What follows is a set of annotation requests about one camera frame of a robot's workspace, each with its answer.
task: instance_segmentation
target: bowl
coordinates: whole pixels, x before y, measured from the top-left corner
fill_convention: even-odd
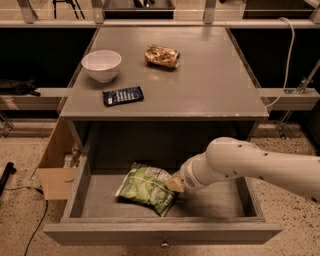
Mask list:
[[[121,60],[119,53],[101,50],[84,56],[81,64],[90,77],[98,82],[107,83],[119,74]]]

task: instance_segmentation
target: chip bag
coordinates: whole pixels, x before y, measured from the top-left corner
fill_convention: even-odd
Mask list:
[[[116,196],[152,205],[160,216],[164,216],[175,197],[165,185],[169,179],[171,175],[163,169],[134,163]]]

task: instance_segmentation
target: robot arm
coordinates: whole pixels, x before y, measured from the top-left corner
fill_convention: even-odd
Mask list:
[[[268,152],[233,138],[213,140],[206,152],[181,166],[178,176],[186,191],[247,176],[320,202],[320,157]]]

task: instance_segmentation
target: terrazzo floor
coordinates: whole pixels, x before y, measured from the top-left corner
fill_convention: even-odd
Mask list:
[[[53,127],[54,123],[40,124],[38,127],[37,124],[16,124],[16,128],[8,138],[0,139],[0,173],[9,161],[14,162],[17,170],[10,176],[6,190],[0,197],[0,255],[316,256],[320,254],[320,204],[309,202],[255,179],[253,179],[254,189],[266,221],[280,223],[284,228],[281,233],[263,245],[172,246],[168,250],[157,246],[60,246],[42,230],[47,223],[59,222],[66,202],[49,201],[47,212],[41,222],[46,209],[43,195],[34,189],[9,190],[24,186],[40,187],[36,167]],[[259,126],[252,142],[262,149],[275,152],[317,154],[315,147],[299,125],[288,124],[285,133],[288,139],[280,139],[274,124],[268,122]],[[40,222],[40,228],[28,247],[28,242]]]

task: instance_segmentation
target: cabinet top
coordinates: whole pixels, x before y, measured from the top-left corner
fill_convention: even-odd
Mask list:
[[[175,70],[147,64],[149,44],[178,50]],[[119,75],[99,83],[81,69],[61,112],[69,120],[260,120],[269,114],[223,27],[101,28],[90,51],[122,56]],[[103,91],[140,86],[141,102],[106,107]]]

